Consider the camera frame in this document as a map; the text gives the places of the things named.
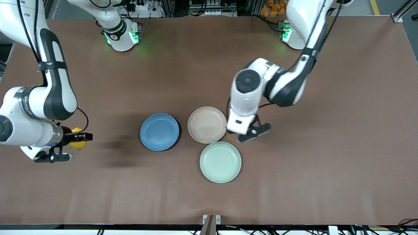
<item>plate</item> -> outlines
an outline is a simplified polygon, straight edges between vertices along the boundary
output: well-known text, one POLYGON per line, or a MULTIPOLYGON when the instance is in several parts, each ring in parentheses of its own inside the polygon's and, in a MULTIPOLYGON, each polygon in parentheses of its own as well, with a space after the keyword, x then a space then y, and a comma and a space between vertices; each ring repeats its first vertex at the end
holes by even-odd
POLYGON ((194 140, 200 143, 213 143, 220 140, 227 131, 224 114, 214 107, 201 107, 189 117, 187 128, 194 140))
POLYGON ((177 142, 179 134, 180 127, 175 118, 166 113, 157 113, 144 121, 140 138, 148 149, 164 151, 177 142))
POLYGON ((241 155, 230 143, 209 144, 200 155, 200 169, 206 178, 215 183, 227 183, 241 170, 241 155))

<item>yellow floor tape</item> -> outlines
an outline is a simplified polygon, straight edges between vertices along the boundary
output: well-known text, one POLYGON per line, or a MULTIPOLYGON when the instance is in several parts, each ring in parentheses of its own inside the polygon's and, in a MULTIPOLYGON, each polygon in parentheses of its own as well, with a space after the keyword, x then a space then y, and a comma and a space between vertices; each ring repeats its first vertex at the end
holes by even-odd
POLYGON ((377 8, 376 0, 370 0, 370 4, 372 5, 373 12, 375 15, 380 15, 379 8, 377 8))

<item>gray floor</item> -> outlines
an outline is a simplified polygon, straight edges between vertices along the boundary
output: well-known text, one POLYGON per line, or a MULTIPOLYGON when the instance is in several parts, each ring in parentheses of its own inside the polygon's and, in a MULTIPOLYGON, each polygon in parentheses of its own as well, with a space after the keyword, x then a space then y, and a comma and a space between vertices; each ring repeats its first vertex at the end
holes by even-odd
POLYGON ((345 9, 342 9, 341 16, 365 16, 374 15, 370 0, 354 0, 354 2, 345 9))
MULTIPOLYGON (((394 13, 406 0, 376 0, 381 15, 394 13)), ((411 16, 418 14, 418 3, 415 4, 403 17, 403 27, 408 36, 409 43, 415 54, 418 56, 418 21, 412 21, 411 16)))
POLYGON ((55 0, 49 18, 60 20, 92 19, 93 16, 67 0, 55 0))

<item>metal clamp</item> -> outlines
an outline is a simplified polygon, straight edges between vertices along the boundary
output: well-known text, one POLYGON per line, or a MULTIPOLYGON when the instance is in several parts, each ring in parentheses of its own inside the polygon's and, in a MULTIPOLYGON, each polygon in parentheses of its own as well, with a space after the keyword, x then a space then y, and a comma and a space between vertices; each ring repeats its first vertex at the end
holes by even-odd
POLYGON ((417 2, 418 0, 407 0, 404 4, 402 4, 402 6, 395 13, 391 15, 393 22, 394 23, 403 22, 402 16, 417 2))
POLYGON ((216 225, 221 224, 220 215, 203 215, 203 227, 201 235, 216 235, 216 225))

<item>orange snack bag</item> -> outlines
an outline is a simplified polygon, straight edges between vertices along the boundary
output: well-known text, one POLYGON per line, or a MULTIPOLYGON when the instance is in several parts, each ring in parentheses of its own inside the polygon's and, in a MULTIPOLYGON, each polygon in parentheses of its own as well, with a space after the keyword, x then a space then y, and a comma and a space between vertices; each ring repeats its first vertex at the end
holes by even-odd
POLYGON ((280 8, 281 8, 280 4, 277 4, 277 3, 273 4, 273 6, 271 6, 272 11, 279 11, 280 8))
POLYGON ((269 13, 270 13, 270 8, 268 7, 263 7, 260 11, 260 15, 264 17, 267 17, 269 13))
POLYGON ((286 14, 286 9, 285 8, 281 8, 278 12, 277 15, 284 15, 286 14))
POLYGON ((271 7, 274 4, 274 0, 264 0, 264 2, 268 7, 271 7))

